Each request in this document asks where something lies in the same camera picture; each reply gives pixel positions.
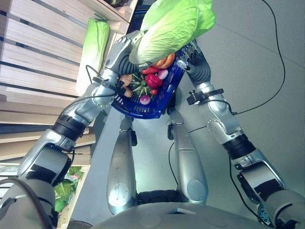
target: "lettuce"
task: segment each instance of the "lettuce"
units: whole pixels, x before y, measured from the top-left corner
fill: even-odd
[[[79,95],[83,95],[90,85],[86,65],[90,65],[98,72],[101,69],[109,34],[110,27],[107,23],[89,18],[76,82],[76,91]],[[91,69],[89,69],[89,73],[91,79],[96,76]]]
[[[130,61],[154,63],[179,50],[215,24],[212,0],[157,0],[147,11]]]

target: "gray floor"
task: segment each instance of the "gray floor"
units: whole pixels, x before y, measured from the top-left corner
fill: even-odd
[[[286,82],[275,99],[239,115],[238,119],[253,144],[278,169],[287,187],[305,195],[305,2],[267,2],[277,17]],[[274,21],[260,0],[214,0],[214,11],[216,25],[197,40],[211,66],[212,82],[217,88],[224,88],[233,111],[243,111],[264,102],[277,91],[282,81]],[[185,75],[179,85],[177,103],[189,130],[205,125],[197,108],[188,106],[185,101],[191,89],[190,80]],[[117,111],[110,111],[72,216],[74,219],[96,224],[111,216],[105,186],[121,119],[122,115]],[[172,143],[166,137],[167,120],[168,116],[164,115],[158,120],[134,121],[139,142],[133,149],[138,192],[175,188],[167,160]],[[254,219],[230,183],[226,152],[206,129],[193,132],[192,137],[209,184],[207,204]]]

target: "blue plastic basket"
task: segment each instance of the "blue plastic basket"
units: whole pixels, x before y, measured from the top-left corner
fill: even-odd
[[[135,11],[128,32],[140,29],[146,11],[147,10],[143,9]],[[140,103],[140,99],[136,96],[126,98],[125,96],[116,95],[112,106],[119,112],[129,117],[140,119],[160,118],[184,74],[184,70],[179,68],[176,62],[177,57],[172,65],[167,68],[167,77],[164,79],[162,86],[159,88],[158,94],[152,97],[152,100],[148,105],[142,105]]]

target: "green vegetable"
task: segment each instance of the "green vegetable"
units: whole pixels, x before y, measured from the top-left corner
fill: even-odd
[[[81,166],[72,166],[69,168],[69,174],[71,176],[77,175],[78,177],[81,176]]]
[[[128,87],[132,90],[133,95],[136,97],[140,97],[143,94],[150,94],[151,91],[141,73],[132,74],[132,81]]]
[[[54,188],[55,211],[61,212],[69,204],[81,176],[81,166],[70,167],[69,172],[65,175],[65,179]]]
[[[109,34],[110,27],[107,23],[89,18],[77,75],[76,91],[79,95],[83,95],[90,84],[86,65],[90,65],[98,72],[101,69]],[[89,69],[89,73],[91,78],[96,76],[96,73],[91,69]]]
[[[74,184],[69,180],[64,179],[58,186],[54,188],[55,191],[55,211],[61,212],[63,208],[69,203],[70,197],[74,190]]]
[[[212,0],[157,0],[147,11],[130,61],[155,63],[208,31],[215,23]]]

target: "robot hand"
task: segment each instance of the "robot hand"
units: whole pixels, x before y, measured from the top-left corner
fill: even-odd
[[[211,68],[206,61],[196,40],[191,41],[182,48],[183,56],[177,62],[178,66],[186,71],[194,87],[211,79]]]
[[[118,75],[136,73],[147,68],[147,64],[136,65],[129,61],[129,54],[142,34],[142,31],[134,31],[117,40],[106,58],[105,68]]]

